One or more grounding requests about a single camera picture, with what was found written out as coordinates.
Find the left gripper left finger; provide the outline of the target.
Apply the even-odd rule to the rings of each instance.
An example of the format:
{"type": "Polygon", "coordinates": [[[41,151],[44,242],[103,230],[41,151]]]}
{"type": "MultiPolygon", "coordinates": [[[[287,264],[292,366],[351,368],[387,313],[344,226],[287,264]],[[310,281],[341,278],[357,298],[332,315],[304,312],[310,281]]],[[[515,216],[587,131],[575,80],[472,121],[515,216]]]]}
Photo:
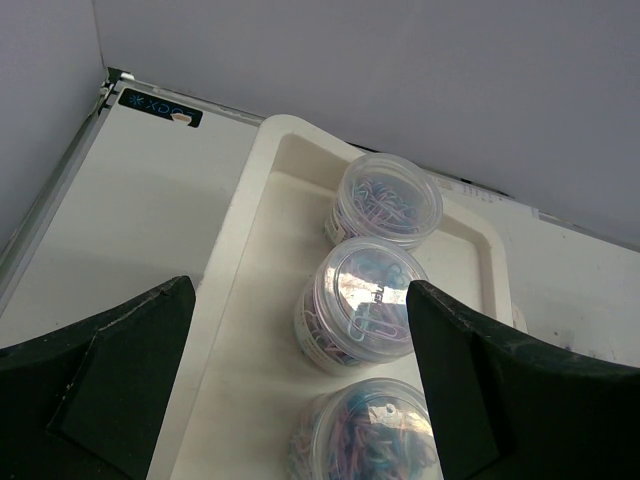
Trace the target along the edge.
{"type": "Polygon", "coordinates": [[[193,310],[178,276],[2,349],[2,478],[146,478],[193,310]]]}

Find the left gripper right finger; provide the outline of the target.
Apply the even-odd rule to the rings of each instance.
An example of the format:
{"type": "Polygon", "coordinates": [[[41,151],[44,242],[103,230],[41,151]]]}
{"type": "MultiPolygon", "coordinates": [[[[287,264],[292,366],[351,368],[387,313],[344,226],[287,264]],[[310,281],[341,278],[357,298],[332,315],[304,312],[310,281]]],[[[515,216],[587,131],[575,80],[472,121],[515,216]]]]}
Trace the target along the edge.
{"type": "Polygon", "coordinates": [[[639,371],[410,284],[414,351],[447,479],[635,479],[639,371]]]}

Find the clear jar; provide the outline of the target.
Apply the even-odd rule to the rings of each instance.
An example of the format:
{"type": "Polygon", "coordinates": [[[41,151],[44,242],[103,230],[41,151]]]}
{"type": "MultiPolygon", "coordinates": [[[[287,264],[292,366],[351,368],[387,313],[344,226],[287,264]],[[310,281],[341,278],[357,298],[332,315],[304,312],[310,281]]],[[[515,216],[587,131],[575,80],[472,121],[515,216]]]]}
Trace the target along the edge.
{"type": "Polygon", "coordinates": [[[346,168],[324,228],[335,245],[375,237],[410,251],[439,227],[442,215],[442,196],[429,174],[404,158],[369,153],[346,168]]]}
{"type": "Polygon", "coordinates": [[[302,353],[334,375],[392,363],[413,352],[406,296],[427,274],[389,241],[336,246],[309,278],[293,326],[302,353]]]}
{"type": "Polygon", "coordinates": [[[287,456],[291,479],[441,479],[422,391],[371,378],[320,395],[304,410],[287,456]]]}

